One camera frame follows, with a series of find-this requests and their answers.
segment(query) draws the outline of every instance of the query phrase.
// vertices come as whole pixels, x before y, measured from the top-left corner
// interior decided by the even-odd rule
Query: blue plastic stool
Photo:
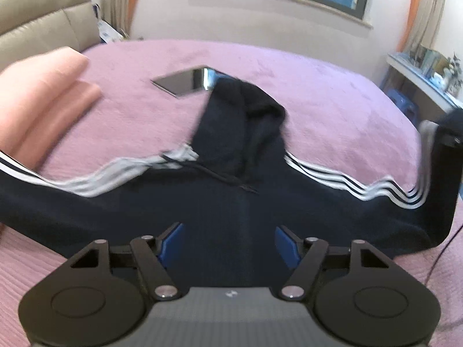
[[[399,110],[406,116],[411,123],[417,127],[420,123],[420,116],[418,112],[418,106],[408,99],[404,94],[400,93],[395,89],[390,89],[386,95],[392,102],[397,106]]]

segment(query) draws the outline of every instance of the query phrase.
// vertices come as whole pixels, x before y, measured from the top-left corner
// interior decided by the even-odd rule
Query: silver bolt
[[[283,287],[282,295],[290,299],[301,298],[304,296],[304,289],[297,285],[288,285]]]
[[[160,298],[173,298],[178,292],[178,289],[172,285],[160,285],[156,287],[154,293]]]

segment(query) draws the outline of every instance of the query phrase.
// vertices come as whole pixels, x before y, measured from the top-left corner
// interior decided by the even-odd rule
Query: black cable
[[[457,235],[461,232],[461,230],[463,229],[463,224],[460,226],[460,228],[455,232],[455,234],[452,236],[452,238],[450,240],[448,240],[447,244],[444,246],[444,249],[441,250],[441,252],[439,253],[439,255],[437,256],[437,258],[434,260],[434,262],[432,263],[432,266],[431,266],[431,269],[429,270],[428,272],[428,275],[426,277],[426,280],[425,280],[425,286],[427,287],[428,286],[428,282],[429,282],[429,279],[431,278],[431,275],[432,275],[432,272],[434,271],[434,269],[436,268],[436,265],[437,263],[439,262],[439,259],[442,257],[442,255],[444,254],[445,250],[449,247],[450,243],[455,240],[455,238],[457,237]]]

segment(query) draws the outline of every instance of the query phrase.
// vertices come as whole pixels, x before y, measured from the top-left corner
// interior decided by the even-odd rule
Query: desk
[[[449,113],[455,108],[461,108],[461,103],[457,99],[441,91],[424,78],[420,70],[408,62],[406,54],[389,54],[387,63],[423,91],[443,112]]]

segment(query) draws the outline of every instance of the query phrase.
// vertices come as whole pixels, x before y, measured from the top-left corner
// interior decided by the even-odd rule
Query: folded pink blanket
[[[88,63],[84,55],[63,47],[6,68],[0,74],[0,150],[11,154],[34,121]]]
[[[50,149],[100,97],[101,89],[97,85],[73,83],[36,119],[12,156],[28,168],[37,168]]]

